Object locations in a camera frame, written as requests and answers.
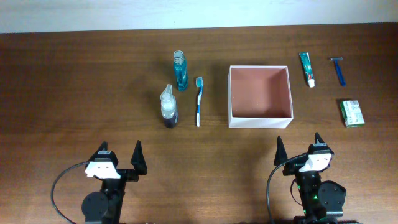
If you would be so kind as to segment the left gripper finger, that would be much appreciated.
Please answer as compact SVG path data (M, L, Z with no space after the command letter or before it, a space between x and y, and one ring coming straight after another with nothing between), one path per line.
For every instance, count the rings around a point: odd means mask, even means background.
M103 141L100 145L100 147L96 150L96 153L99 153L101 151L107 151L108 150L108 143L106 141Z
M144 159L142 144L140 140L137 140L134 152L131 157L131 164L137 174L147 174L147 164Z

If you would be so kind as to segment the green white soap box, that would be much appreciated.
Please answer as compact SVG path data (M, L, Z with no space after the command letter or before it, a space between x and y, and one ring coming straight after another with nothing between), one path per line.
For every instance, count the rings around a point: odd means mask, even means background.
M363 114L357 100L345 100L340 103L344 124L347 128L365 125Z

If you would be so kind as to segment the clear spray bottle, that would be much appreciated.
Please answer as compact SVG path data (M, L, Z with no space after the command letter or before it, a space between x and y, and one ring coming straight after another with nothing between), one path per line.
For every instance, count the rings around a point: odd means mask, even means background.
M160 95L161 113L167 128L174 128L178 122L177 102L172 94L172 85L168 84Z

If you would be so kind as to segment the green toothpaste tube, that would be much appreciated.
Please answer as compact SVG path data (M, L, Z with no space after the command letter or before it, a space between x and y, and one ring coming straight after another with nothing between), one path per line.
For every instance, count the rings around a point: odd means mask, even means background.
M308 52L300 52L299 56L300 56L300 59L301 59L302 65L303 65L303 69L305 72L305 78L308 83L308 86L310 88L314 88L315 87L315 79L313 76L313 70L312 70L312 65L310 63L309 53Z

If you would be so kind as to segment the blue white toothbrush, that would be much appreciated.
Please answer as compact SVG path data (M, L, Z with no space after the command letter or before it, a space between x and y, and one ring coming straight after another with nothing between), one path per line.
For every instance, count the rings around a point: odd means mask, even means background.
M199 88L199 92L198 92L198 96L197 96L196 124L197 124L197 127L200 127L201 97L203 94L203 77L197 77L195 83L196 83L197 88Z

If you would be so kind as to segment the blue mouthwash bottle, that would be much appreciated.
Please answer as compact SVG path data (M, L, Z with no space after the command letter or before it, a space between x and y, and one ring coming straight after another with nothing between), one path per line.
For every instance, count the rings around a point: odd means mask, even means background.
M177 81L177 88L179 91L187 89L188 76L187 76L187 61L185 55L181 50L177 50L174 56L174 72Z

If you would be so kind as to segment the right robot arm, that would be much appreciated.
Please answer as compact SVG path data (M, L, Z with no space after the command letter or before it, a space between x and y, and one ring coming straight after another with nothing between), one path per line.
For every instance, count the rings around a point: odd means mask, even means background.
M293 218L293 223L337 223L343 215L346 189L334 181L322 181L320 173L329 168L334 152L320 137L306 153L289 158L279 136L273 172L283 168L283 175L293 175L297 183L304 215Z

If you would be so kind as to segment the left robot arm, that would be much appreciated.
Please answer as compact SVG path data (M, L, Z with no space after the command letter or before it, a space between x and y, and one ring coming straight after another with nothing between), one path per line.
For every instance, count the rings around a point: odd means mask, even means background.
M141 175L147 174L141 142L136 142L131 157L132 169L118 169L118 163L116 154L108 150L106 141L88 159L85 174L100 180L101 188L88 194L82 202L85 223L119 223L126 183L137 182Z

